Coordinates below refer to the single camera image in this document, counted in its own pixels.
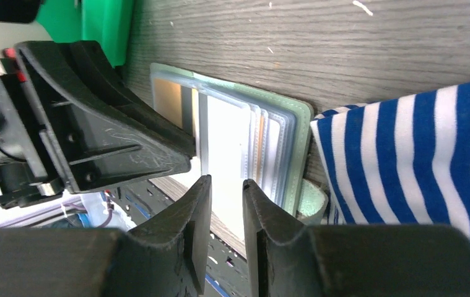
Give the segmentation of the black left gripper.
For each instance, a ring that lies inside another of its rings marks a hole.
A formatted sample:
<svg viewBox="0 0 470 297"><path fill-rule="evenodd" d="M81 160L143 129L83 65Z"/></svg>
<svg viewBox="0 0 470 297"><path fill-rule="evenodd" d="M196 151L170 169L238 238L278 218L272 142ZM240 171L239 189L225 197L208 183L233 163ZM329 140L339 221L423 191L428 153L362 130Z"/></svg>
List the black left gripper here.
<svg viewBox="0 0 470 297"><path fill-rule="evenodd" d="M60 198L59 177L88 193L190 170L193 137L127 88L98 42L14 48L0 58L2 209Z"/></svg>

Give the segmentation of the blue white striped cloth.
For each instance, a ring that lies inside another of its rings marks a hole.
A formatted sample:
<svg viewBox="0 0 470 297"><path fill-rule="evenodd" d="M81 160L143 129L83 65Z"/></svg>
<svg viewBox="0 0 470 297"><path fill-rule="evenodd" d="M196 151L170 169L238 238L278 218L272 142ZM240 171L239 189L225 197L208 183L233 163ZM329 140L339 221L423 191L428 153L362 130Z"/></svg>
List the blue white striped cloth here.
<svg viewBox="0 0 470 297"><path fill-rule="evenodd" d="M448 224L470 238L470 82L327 110L310 126L327 224Z"/></svg>

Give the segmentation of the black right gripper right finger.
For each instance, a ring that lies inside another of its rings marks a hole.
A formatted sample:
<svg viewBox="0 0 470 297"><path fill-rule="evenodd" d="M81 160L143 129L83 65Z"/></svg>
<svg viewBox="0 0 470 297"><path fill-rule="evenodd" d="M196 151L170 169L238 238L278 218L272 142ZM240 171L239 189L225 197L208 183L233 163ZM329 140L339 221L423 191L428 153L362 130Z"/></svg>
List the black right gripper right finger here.
<svg viewBox="0 0 470 297"><path fill-rule="evenodd" d="M308 226L243 183L252 296L470 296L470 240L446 225Z"/></svg>

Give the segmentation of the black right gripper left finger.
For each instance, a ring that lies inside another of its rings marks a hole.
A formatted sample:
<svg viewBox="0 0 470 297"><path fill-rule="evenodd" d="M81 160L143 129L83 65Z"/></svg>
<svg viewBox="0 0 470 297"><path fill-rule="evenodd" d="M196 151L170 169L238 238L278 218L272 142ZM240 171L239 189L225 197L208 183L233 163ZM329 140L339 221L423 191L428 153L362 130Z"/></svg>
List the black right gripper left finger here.
<svg viewBox="0 0 470 297"><path fill-rule="evenodd" d="M199 296L204 293L211 184L117 228L0 228L0 296Z"/></svg>

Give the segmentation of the green card holder wallet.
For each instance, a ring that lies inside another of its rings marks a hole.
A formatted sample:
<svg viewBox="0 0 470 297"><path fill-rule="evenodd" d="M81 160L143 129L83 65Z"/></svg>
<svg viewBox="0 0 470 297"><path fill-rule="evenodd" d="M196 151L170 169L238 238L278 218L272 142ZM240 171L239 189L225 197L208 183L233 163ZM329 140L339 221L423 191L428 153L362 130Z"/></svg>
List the green card holder wallet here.
<svg viewBox="0 0 470 297"><path fill-rule="evenodd" d="M215 227L243 241L242 182L254 180L267 197L291 215L317 219L328 197L307 181L313 108L275 93L153 63L156 112L191 134L196 154L191 169L173 175L190 187L213 178Z"/></svg>

